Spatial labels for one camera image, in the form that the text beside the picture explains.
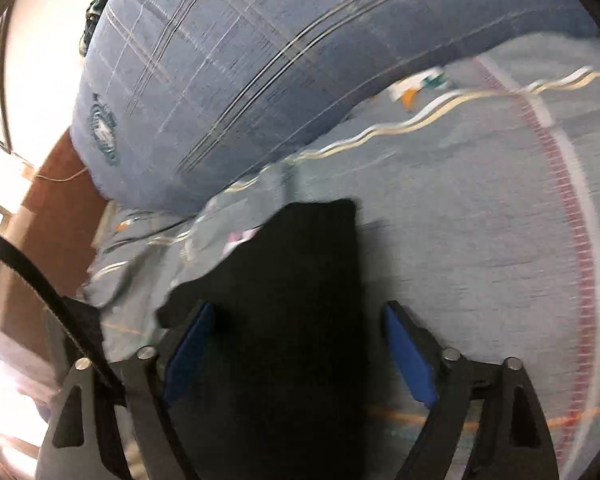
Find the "black pants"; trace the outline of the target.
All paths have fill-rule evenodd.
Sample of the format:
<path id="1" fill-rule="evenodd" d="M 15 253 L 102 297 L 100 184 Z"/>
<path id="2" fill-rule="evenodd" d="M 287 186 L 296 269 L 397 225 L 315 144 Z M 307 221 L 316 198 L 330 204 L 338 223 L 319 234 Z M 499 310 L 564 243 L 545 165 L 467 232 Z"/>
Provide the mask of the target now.
<path id="1" fill-rule="evenodd" d="M 210 308 L 209 340 L 172 417 L 204 479 L 361 479 L 370 330 L 352 200 L 277 211 L 158 310 Z"/>

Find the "blue plaid pillow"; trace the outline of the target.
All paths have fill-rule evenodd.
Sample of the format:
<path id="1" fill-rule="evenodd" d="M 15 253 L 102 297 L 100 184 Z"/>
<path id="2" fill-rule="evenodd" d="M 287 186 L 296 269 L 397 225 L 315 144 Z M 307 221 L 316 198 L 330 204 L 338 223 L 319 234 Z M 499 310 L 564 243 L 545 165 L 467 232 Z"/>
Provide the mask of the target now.
<path id="1" fill-rule="evenodd" d="M 90 24 L 72 144 L 102 196 L 177 212 L 404 76 L 598 32 L 579 0 L 102 0 Z"/>

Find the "grey star-patterned bed quilt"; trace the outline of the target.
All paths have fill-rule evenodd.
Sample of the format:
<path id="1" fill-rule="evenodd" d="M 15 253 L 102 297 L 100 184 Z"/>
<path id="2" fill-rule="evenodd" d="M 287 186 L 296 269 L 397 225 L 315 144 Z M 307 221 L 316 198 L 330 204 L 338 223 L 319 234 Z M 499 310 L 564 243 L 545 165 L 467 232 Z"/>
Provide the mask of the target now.
<path id="1" fill-rule="evenodd" d="M 532 34 L 445 66 L 406 110 L 387 89 L 195 217 L 121 209 L 82 286 L 105 350 L 291 202 L 358 203 L 367 310 L 410 307 L 465 356 L 516 356 L 562 478 L 600 450 L 600 38 Z"/>

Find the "brown wooden headboard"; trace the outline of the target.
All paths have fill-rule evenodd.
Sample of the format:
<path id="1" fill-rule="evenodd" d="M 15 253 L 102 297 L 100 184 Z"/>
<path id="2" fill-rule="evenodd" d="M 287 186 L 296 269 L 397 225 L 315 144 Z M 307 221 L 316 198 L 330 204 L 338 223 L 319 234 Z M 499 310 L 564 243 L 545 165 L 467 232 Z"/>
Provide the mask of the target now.
<path id="1" fill-rule="evenodd" d="M 70 134 L 64 133 L 34 176 L 3 237 L 40 269 L 59 295 L 73 297 L 95 258 L 92 243 L 106 205 Z M 44 304 L 1 263 L 0 332 L 43 360 L 50 358 Z"/>

